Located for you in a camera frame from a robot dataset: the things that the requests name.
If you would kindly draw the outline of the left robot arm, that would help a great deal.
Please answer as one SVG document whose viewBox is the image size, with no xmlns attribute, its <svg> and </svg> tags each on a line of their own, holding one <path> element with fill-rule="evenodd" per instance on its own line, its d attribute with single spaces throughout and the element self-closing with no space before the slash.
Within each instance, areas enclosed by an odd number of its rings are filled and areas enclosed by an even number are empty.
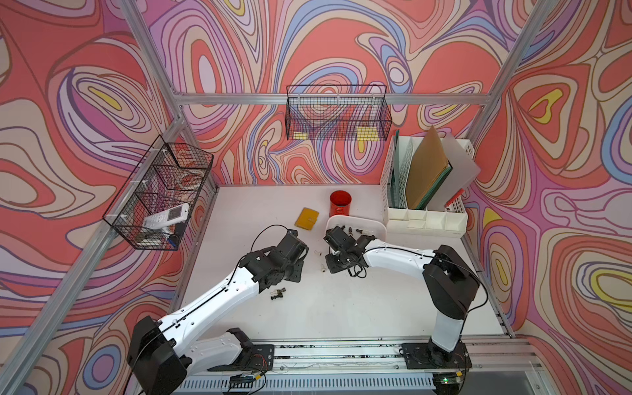
<svg viewBox="0 0 632 395">
<path fill-rule="evenodd" d="M 308 252 L 297 230 L 289 229 L 278 245 L 242 256 L 231 274 L 195 301 L 160 319 L 140 319 L 126 361 L 143 393 L 174 393 L 204 371 L 264 372 L 270 361 L 241 329 L 201 337 L 245 301 L 282 281 L 300 282 Z"/>
</svg>

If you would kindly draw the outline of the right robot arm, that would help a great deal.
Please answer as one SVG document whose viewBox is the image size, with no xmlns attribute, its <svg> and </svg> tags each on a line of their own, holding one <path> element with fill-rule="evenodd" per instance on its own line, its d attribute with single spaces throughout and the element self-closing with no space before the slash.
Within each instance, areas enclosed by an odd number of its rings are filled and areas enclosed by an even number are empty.
<svg viewBox="0 0 632 395">
<path fill-rule="evenodd" d="M 414 359 L 447 367 L 462 346 L 462 330 L 482 284 L 459 254 L 448 245 L 415 250 L 391 245 L 373 235 L 355 238 L 340 226 L 327 230 L 324 241 L 329 246 L 325 261 L 332 274 L 347 271 L 359 277 L 367 268 L 383 268 L 426 283 L 437 315 L 425 345 L 426 355 Z"/>
</svg>

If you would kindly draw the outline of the white plastic storage box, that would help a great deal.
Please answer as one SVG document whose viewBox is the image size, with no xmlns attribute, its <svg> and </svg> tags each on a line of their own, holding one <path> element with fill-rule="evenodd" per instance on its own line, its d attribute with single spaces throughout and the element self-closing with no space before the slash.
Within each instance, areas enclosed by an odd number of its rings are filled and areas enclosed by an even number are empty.
<svg viewBox="0 0 632 395">
<path fill-rule="evenodd" d="M 333 229 L 336 226 L 340 226 L 341 228 L 345 227 L 347 233 L 349 233 L 348 227 L 351 226 L 354 230 L 352 233 L 354 237 L 360 235 L 356 232 L 356 229 L 362 229 L 362 235 L 371 235 L 379 240 L 387 240 L 386 226 L 382 222 L 376 220 L 353 216 L 334 216 L 328 219 L 325 230 Z"/>
</svg>

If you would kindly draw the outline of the dark bronze piece pair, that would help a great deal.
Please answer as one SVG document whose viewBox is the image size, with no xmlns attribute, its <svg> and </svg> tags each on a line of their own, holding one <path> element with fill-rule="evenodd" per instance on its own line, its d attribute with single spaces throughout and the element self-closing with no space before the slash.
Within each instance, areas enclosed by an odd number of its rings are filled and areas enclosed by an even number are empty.
<svg viewBox="0 0 632 395">
<path fill-rule="evenodd" d="M 284 294 L 286 292 L 286 288 L 281 288 L 281 289 L 277 289 L 276 291 L 273 291 L 273 293 L 271 294 L 270 299 L 272 301 L 276 300 L 276 299 L 281 299 L 284 297 Z"/>
</svg>

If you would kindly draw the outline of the yellow wallet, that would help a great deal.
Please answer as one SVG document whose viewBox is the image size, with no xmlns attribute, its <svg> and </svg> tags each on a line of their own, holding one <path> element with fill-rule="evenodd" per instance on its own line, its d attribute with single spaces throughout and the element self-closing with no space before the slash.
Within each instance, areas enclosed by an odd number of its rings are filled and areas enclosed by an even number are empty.
<svg viewBox="0 0 632 395">
<path fill-rule="evenodd" d="M 313 230 L 319 219 L 319 212 L 304 207 L 295 222 L 295 226 L 303 230 Z"/>
</svg>

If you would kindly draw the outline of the red metal bucket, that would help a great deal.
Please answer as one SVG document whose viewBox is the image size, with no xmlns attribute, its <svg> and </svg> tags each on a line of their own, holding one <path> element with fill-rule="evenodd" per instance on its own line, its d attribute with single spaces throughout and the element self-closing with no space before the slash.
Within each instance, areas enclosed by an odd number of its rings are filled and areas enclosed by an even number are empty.
<svg viewBox="0 0 632 395">
<path fill-rule="evenodd" d="M 329 197 L 329 216 L 348 216 L 350 214 L 352 196 L 345 190 L 336 190 Z"/>
</svg>

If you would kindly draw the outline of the white desk file organizer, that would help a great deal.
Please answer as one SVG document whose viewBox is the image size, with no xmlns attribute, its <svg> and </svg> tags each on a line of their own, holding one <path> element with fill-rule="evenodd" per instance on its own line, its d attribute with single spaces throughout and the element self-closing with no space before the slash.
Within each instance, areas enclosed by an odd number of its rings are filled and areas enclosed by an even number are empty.
<svg viewBox="0 0 632 395">
<path fill-rule="evenodd" d="M 393 137 L 388 143 L 388 151 L 380 176 L 380 190 L 383 207 L 383 224 L 387 232 L 394 234 L 429 235 L 460 238 L 466 234 L 468 215 L 462 199 L 456 200 L 444 211 L 410 210 L 391 208 L 391 170 L 393 160 Z M 421 143 L 421 137 L 399 136 L 399 165 L 411 164 L 412 154 Z M 399 180 L 404 179 L 403 172 Z"/>
</svg>

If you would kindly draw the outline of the white remote control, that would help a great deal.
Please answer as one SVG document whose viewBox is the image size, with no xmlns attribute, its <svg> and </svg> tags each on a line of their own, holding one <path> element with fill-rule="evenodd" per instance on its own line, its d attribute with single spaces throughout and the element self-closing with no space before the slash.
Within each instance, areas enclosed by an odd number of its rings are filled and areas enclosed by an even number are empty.
<svg viewBox="0 0 632 395">
<path fill-rule="evenodd" d="M 168 210 L 145 217 L 143 227 L 149 230 L 164 230 L 172 225 L 185 222 L 189 218 L 189 204 L 182 203 Z"/>
</svg>

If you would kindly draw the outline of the brown cardboard folder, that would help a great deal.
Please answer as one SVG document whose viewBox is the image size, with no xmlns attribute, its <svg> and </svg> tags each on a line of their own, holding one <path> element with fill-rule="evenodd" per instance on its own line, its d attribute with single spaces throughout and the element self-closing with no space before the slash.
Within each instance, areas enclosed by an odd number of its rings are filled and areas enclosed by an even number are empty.
<svg viewBox="0 0 632 395">
<path fill-rule="evenodd" d="M 405 190 L 408 209 L 426 209 L 452 169 L 439 134 L 431 127 L 411 159 Z"/>
</svg>

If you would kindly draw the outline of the grey folder sheet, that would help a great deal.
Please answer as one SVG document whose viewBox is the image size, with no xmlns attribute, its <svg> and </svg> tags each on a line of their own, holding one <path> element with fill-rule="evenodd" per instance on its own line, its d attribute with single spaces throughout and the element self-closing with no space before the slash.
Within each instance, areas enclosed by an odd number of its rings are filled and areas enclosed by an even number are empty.
<svg viewBox="0 0 632 395">
<path fill-rule="evenodd" d="M 474 148 L 469 140 L 446 135 L 441 142 L 452 170 L 426 206 L 434 212 L 444 211 L 481 172 L 474 161 Z"/>
</svg>

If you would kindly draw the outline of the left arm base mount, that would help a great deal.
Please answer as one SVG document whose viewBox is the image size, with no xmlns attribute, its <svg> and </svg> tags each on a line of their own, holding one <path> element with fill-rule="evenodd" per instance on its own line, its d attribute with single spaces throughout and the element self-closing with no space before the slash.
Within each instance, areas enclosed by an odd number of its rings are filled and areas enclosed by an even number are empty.
<svg viewBox="0 0 632 395">
<path fill-rule="evenodd" d="M 208 369 L 209 372 L 225 371 L 261 371 L 268 372 L 273 368 L 275 346 L 273 344 L 259 344 L 247 347 L 240 352 L 236 360 L 230 365 L 219 365 Z"/>
</svg>

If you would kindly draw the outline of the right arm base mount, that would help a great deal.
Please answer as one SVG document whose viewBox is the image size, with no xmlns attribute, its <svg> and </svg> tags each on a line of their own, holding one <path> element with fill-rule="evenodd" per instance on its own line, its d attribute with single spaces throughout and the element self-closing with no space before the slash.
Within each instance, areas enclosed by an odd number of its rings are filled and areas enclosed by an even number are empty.
<svg viewBox="0 0 632 395">
<path fill-rule="evenodd" d="M 452 352 L 432 342 L 403 343 L 400 355 L 408 370 L 470 370 L 472 361 L 466 345 L 458 341 Z"/>
</svg>

